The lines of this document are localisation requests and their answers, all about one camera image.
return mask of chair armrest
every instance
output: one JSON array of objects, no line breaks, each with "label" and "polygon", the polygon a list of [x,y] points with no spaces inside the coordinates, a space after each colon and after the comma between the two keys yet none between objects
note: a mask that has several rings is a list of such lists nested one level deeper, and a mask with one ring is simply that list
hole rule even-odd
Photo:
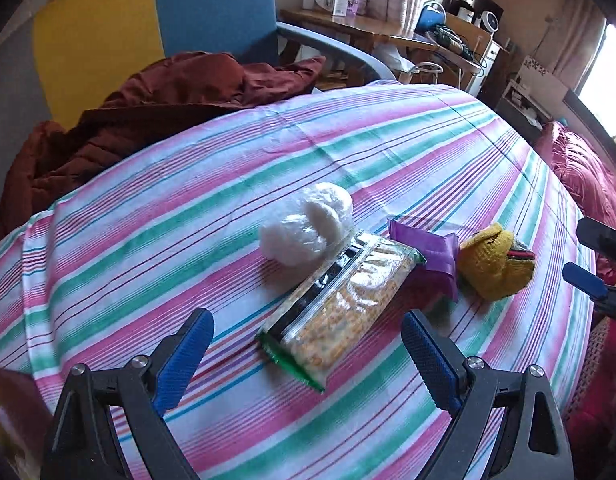
[{"label": "chair armrest", "polygon": [[360,66],[370,81],[376,81],[377,79],[395,81],[394,74],[386,65],[358,48],[288,23],[277,22],[277,32],[288,41],[296,41],[302,45],[315,48],[322,54],[332,54],[347,64]]}]

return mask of brown jacket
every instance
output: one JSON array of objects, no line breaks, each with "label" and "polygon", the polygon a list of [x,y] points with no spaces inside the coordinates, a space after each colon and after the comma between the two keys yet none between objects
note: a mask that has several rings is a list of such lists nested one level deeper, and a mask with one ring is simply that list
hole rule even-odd
[{"label": "brown jacket", "polygon": [[229,54],[187,52],[133,75],[66,132],[47,121],[24,143],[6,176],[0,240],[68,192],[153,143],[243,108],[310,93],[315,57],[281,68],[241,66]]}]

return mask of striped bedsheet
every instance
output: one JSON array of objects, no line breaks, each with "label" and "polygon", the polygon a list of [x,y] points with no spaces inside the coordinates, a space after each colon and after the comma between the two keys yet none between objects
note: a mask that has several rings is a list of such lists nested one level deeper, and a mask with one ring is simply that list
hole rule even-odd
[{"label": "striped bedsheet", "polygon": [[[430,308],[438,330],[492,367],[539,363],[563,408],[592,306],[562,281],[580,213],[502,119],[446,86],[374,84],[244,110],[128,158],[35,215],[0,245],[0,367],[31,374],[56,406],[70,366],[118,367],[151,352],[190,311],[213,343],[165,420],[201,478],[412,479],[448,416],[401,345],[400,321],[428,298],[402,290],[320,395],[272,364],[255,334],[305,269],[263,259],[258,224],[313,182],[354,200],[357,226],[387,218],[461,240],[493,221],[536,253],[530,285],[485,303],[467,287]],[[148,475],[113,412],[138,480]],[[496,420],[470,470],[479,478]]]}]

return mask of window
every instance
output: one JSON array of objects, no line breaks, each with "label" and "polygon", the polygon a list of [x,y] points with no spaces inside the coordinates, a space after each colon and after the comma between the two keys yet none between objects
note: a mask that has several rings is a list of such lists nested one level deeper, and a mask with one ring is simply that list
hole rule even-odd
[{"label": "window", "polygon": [[616,28],[608,25],[597,57],[580,87],[579,99],[616,137]]}]

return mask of yellow knitted toy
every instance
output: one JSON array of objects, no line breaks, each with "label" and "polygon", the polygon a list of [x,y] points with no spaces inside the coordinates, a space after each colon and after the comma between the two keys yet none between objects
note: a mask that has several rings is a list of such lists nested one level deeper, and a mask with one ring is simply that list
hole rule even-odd
[{"label": "yellow knitted toy", "polygon": [[534,253],[495,223],[461,244],[457,267],[484,300],[496,301],[530,282]]}]

